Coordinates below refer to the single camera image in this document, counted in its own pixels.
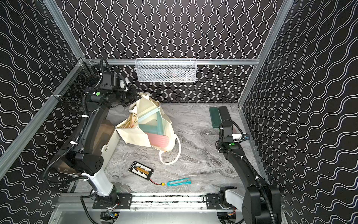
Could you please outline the dark green pencil case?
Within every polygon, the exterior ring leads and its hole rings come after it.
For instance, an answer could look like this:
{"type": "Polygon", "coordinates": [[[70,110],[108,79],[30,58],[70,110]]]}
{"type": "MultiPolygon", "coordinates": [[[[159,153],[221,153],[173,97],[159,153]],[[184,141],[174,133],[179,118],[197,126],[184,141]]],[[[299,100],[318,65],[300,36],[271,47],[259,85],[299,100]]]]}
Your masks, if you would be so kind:
{"type": "Polygon", "coordinates": [[[210,119],[211,119],[211,123],[212,123],[212,127],[213,128],[219,128],[221,125],[221,117],[220,117],[220,113],[219,113],[219,108],[218,107],[210,107],[209,108],[209,113],[210,113],[210,119]]]}

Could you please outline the cream canvas tote bag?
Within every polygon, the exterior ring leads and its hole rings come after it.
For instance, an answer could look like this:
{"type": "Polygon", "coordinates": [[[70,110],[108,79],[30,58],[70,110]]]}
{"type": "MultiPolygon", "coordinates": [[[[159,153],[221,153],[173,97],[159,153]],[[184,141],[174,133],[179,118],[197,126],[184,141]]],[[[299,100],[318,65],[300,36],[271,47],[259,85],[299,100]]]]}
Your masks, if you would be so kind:
{"type": "Polygon", "coordinates": [[[139,93],[139,100],[129,106],[129,117],[116,126],[116,130],[126,144],[152,147],[159,151],[160,162],[174,164],[181,156],[182,146],[174,133],[172,121],[165,114],[161,103],[151,98],[149,93],[139,93]],[[174,149],[179,151],[173,161],[163,161],[162,154],[174,149]]]}

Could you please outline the black pencil case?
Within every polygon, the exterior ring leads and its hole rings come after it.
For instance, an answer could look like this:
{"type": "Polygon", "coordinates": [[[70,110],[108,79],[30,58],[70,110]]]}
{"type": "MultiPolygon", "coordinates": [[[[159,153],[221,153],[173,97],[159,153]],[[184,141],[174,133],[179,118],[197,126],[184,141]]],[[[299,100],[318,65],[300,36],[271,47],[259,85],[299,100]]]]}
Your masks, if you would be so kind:
{"type": "Polygon", "coordinates": [[[232,126],[231,116],[226,106],[219,107],[219,114],[220,114],[221,121],[223,122],[223,127],[232,126]]]}

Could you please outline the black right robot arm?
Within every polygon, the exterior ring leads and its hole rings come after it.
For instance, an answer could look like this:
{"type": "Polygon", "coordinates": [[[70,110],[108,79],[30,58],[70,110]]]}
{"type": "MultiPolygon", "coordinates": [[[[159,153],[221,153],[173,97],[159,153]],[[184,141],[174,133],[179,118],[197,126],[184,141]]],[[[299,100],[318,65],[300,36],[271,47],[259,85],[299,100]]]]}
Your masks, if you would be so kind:
{"type": "Polygon", "coordinates": [[[224,191],[224,201],[241,209],[243,220],[247,224],[280,224],[281,195],[280,190],[269,184],[249,162],[239,143],[225,142],[218,145],[218,152],[223,154],[238,173],[245,194],[242,202],[234,201],[229,191],[224,191]]]}

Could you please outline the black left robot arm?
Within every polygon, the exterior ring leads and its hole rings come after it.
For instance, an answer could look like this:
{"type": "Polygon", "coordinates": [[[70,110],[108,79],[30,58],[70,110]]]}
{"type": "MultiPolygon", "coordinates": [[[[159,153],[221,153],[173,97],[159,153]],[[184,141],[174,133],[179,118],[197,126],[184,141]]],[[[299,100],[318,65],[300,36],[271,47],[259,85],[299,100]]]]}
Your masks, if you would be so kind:
{"type": "Polygon", "coordinates": [[[82,99],[83,114],[80,125],[43,172],[43,181],[57,186],[83,179],[93,187],[92,196],[116,203],[117,190],[103,171],[102,148],[105,145],[103,137],[110,138],[111,136],[100,127],[113,103],[128,106],[139,99],[140,95],[132,88],[126,91],[91,89],[85,93],[82,99]],[[59,182],[49,180],[48,172],[58,161],[63,161],[74,169],[78,176],[59,182]]]}

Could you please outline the teal pencil case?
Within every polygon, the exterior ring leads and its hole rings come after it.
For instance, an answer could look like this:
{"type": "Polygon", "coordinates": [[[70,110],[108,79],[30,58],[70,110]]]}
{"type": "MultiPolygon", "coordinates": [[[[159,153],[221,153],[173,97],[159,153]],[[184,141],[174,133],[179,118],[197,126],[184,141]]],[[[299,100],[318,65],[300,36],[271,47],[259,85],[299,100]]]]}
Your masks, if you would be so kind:
{"type": "Polygon", "coordinates": [[[164,135],[163,120],[160,112],[139,123],[139,127],[145,133],[164,135]]]}

